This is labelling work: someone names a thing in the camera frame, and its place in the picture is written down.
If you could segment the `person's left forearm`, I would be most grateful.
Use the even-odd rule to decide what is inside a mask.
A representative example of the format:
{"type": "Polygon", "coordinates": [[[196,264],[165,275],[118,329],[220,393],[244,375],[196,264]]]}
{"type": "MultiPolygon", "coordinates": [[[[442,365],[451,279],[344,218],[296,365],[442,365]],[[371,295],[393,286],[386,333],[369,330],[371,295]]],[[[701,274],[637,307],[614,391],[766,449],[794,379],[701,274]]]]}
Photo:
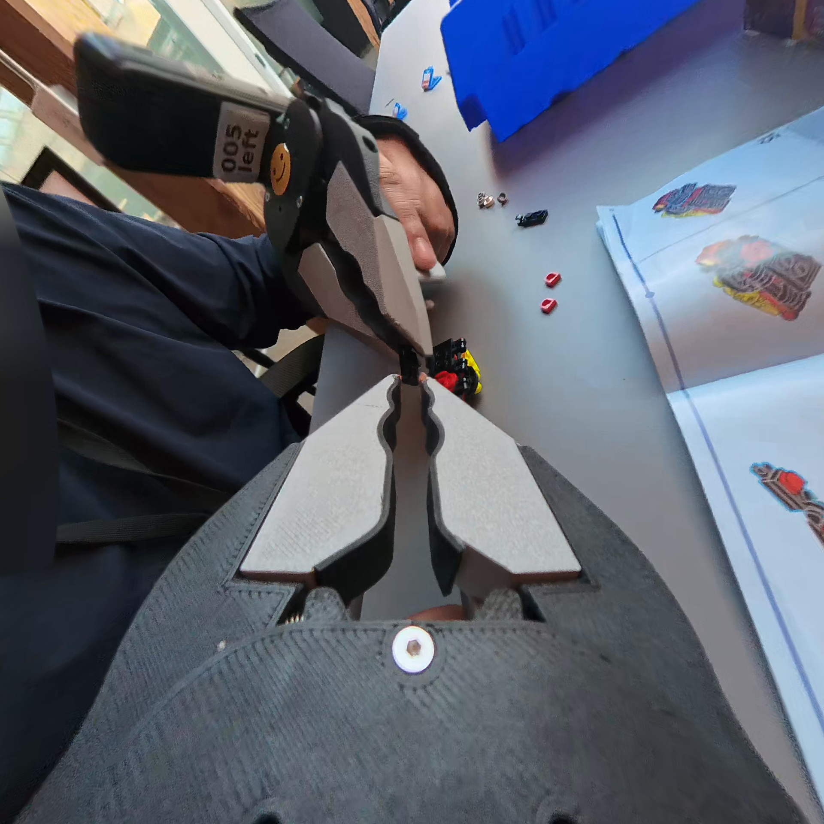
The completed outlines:
{"type": "Polygon", "coordinates": [[[123,216],[129,260],[207,335],[227,348],[268,348],[281,330],[320,322],[297,297],[264,236],[231,239],[123,216]]]}

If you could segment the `dark office chair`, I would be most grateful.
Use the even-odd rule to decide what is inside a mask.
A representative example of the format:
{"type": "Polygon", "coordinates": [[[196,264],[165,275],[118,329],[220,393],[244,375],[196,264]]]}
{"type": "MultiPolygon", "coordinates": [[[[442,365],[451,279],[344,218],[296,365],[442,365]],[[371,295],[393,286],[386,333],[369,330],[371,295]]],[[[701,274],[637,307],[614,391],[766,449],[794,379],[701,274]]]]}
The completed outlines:
{"type": "Polygon", "coordinates": [[[368,115],[375,72],[297,1],[241,6],[234,17],[267,54],[353,116],[368,115]]]}

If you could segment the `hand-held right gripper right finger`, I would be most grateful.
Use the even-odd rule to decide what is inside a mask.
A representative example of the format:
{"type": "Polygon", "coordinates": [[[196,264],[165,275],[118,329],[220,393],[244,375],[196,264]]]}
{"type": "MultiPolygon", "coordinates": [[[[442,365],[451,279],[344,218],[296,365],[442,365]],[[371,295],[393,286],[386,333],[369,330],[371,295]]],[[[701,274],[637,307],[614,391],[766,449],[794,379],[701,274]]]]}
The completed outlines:
{"type": "Polygon", "coordinates": [[[579,579],[582,565],[518,443],[432,378],[421,381],[427,520],[439,589],[479,603],[494,590],[579,579]]]}

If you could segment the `person's left hand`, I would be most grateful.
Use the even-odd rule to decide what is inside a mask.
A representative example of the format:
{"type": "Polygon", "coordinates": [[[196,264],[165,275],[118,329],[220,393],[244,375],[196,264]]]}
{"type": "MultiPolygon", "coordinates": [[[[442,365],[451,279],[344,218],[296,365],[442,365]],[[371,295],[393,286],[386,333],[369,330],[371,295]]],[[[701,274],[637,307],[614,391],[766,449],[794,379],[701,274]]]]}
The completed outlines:
{"type": "Polygon", "coordinates": [[[382,192],[403,227],[417,269],[444,263],[457,236],[443,192],[409,147],[397,137],[376,140],[382,192]]]}

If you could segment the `open lego instruction booklet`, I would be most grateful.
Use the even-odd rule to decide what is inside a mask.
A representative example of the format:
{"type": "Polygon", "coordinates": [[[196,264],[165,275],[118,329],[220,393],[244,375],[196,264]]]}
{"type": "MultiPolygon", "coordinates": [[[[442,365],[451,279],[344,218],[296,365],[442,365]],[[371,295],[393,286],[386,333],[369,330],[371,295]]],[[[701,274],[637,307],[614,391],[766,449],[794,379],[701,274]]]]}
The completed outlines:
{"type": "Polygon", "coordinates": [[[823,108],[597,215],[822,800],[823,108]]]}

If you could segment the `yellow red black lego model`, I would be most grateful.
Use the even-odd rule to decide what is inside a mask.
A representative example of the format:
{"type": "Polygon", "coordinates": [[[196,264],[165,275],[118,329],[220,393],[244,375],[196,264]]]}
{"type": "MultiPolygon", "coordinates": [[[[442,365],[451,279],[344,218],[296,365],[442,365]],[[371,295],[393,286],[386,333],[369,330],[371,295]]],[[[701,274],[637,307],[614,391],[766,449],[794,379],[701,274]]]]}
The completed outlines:
{"type": "Polygon", "coordinates": [[[447,339],[435,345],[427,363],[428,375],[465,402],[481,392],[479,366],[464,338],[447,339]]]}

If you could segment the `blue plastic bin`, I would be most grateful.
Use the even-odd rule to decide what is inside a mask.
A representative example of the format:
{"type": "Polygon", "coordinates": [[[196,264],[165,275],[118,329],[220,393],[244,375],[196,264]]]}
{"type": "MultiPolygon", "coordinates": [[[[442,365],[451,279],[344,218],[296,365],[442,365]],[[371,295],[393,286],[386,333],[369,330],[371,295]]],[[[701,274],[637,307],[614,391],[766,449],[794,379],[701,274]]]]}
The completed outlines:
{"type": "Polygon", "coordinates": [[[580,88],[694,1],[451,2],[440,33],[468,130],[500,142],[580,88]]]}

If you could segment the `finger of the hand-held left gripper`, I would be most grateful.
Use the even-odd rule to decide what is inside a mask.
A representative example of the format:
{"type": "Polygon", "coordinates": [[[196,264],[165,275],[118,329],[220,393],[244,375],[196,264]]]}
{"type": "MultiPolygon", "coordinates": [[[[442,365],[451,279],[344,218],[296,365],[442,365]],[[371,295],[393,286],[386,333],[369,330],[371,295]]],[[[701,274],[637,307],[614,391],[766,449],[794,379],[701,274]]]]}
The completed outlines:
{"type": "Polygon", "coordinates": [[[399,221],[374,215],[342,161],[327,186],[327,256],[335,277],[324,286],[324,314],[400,352],[433,354],[418,270],[399,221]]]}
{"type": "Polygon", "coordinates": [[[418,271],[406,240],[314,243],[297,275],[328,320],[418,353],[418,271]]]}

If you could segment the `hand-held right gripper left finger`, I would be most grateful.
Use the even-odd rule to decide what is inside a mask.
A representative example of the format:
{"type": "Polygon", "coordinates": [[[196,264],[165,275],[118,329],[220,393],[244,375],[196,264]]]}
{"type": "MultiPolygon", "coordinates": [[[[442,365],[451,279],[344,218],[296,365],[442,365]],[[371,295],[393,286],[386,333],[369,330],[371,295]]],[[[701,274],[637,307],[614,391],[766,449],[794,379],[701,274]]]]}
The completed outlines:
{"type": "Polygon", "coordinates": [[[290,459],[240,564],[244,579],[329,588],[348,605],[394,555],[400,377],[381,379],[290,459]]]}

